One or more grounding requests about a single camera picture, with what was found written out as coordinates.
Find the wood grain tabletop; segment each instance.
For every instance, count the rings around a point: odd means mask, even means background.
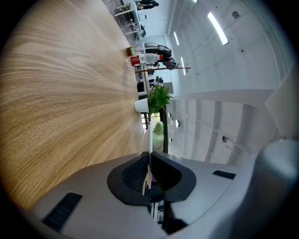
[[[0,175],[30,209],[81,168],[142,150],[129,43],[101,0],[34,5],[0,60]]]

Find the white ceiling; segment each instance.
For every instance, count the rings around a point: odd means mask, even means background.
[[[239,13],[238,19],[233,11]],[[222,45],[209,12],[229,44]],[[176,100],[167,110],[181,126],[168,123],[173,139],[169,152],[239,165],[243,155],[257,153],[277,140],[279,133],[264,102],[289,74],[296,58],[271,13],[255,0],[174,0],[168,29],[174,55],[183,56],[192,68],[186,76],[180,71],[173,78]],[[226,143],[224,135],[229,138]]]

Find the wooden pole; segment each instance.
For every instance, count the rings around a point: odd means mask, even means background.
[[[175,69],[191,69],[191,68],[190,67],[177,67]],[[149,72],[149,71],[154,71],[154,70],[167,70],[167,68],[139,70],[139,71],[135,71],[135,73]]]

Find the potted plant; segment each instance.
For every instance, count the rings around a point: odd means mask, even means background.
[[[154,94],[150,93],[147,98],[135,102],[135,110],[157,114],[161,108],[165,110],[164,106],[169,104],[171,99],[168,88],[156,86]]]

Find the white plant pot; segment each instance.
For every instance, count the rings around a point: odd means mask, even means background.
[[[149,105],[148,105],[148,98],[136,101],[134,106],[137,112],[150,112]]]

